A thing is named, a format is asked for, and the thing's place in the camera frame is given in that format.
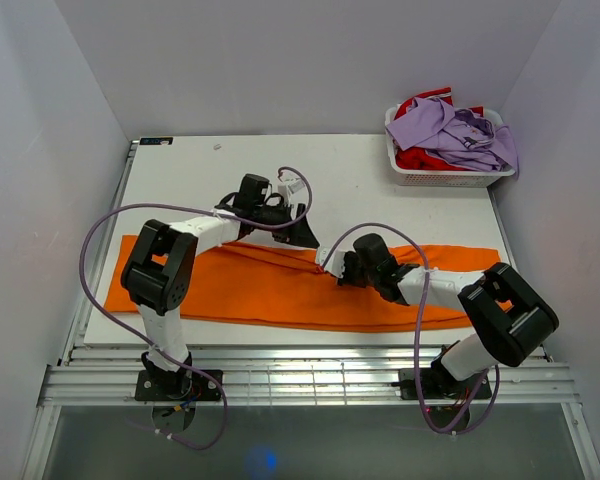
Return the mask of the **orange trousers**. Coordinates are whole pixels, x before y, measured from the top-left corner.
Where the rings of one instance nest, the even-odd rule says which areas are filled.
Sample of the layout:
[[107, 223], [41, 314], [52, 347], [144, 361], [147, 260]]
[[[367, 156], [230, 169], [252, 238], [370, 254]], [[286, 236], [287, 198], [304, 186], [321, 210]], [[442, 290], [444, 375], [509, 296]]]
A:
[[[138, 313], [121, 285], [136, 241], [123, 236], [105, 308]], [[486, 270], [501, 260], [493, 249], [452, 245], [422, 247], [430, 265], [456, 272]], [[234, 242], [196, 257], [180, 305], [185, 319], [244, 325], [355, 333], [414, 331], [418, 307], [381, 298], [373, 288], [338, 286], [315, 263], [315, 250], [291, 250]], [[436, 307], [428, 296], [422, 329], [469, 327], [460, 311]]]

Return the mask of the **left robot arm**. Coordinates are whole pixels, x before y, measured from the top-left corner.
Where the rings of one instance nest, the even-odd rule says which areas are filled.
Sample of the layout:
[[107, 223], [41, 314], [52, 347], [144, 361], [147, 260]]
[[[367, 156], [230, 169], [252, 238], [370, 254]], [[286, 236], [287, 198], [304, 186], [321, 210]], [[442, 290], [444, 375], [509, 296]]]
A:
[[247, 174], [239, 189], [225, 195], [211, 213], [170, 224], [149, 220], [133, 245], [121, 285], [138, 308], [150, 340], [150, 350], [141, 357], [149, 381], [170, 399], [185, 397], [192, 387], [180, 305], [196, 256], [255, 230], [269, 231], [278, 243], [319, 246], [306, 220], [313, 200], [306, 178], [290, 167], [280, 168], [278, 178], [278, 189], [270, 191], [267, 178]]

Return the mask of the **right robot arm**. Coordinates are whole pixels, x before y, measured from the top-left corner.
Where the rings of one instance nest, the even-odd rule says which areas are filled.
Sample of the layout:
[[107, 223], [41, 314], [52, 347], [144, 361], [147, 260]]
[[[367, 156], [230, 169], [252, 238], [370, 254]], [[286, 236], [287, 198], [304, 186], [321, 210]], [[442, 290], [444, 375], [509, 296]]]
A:
[[510, 265], [453, 272], [401, 263], [382, 237], [367, 234], [351, 251], [336, 251], [323, 263], [340, 285], [372, 287], [384, 300], [426, 304], [459, 311], [473, 333], [446, 347], [423, 369], [402, 381], [420, 383], [426, 398], [454, 397], [474, 385], [477, 375], [497, 365], [517, 367], [559, 327], [554, 310]]

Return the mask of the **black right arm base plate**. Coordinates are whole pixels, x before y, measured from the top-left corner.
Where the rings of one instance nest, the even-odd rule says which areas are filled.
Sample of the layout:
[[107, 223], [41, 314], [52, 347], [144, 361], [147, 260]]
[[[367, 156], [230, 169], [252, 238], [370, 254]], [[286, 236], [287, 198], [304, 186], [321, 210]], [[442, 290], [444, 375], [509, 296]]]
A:
[[[475, 374], [461, 382], [440, 384], [430, 368], [422, 368], [420, 370], [420, 383], [422, 395], [425, 400], [467, 399], [479, 378], [480, 375]], [[398, 380], [393, 383], [393, 386], [399, 389], [399, 396], [402, 400], [417, 399], [415, 371], [413, 369], [400, 369], [398, 371]]]

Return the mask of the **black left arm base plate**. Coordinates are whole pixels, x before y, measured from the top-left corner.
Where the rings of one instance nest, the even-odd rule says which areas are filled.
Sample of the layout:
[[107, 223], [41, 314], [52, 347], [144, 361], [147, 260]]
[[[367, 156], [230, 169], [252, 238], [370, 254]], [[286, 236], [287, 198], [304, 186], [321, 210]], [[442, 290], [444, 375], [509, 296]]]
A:
[[181, 393], [166, 393], [143, 370], [138, 374], [133, 398], [139, 402], [216, 402], [221, 400], [221, 393], [214, 382], [199, 374], [193, 374], [184, 381]]

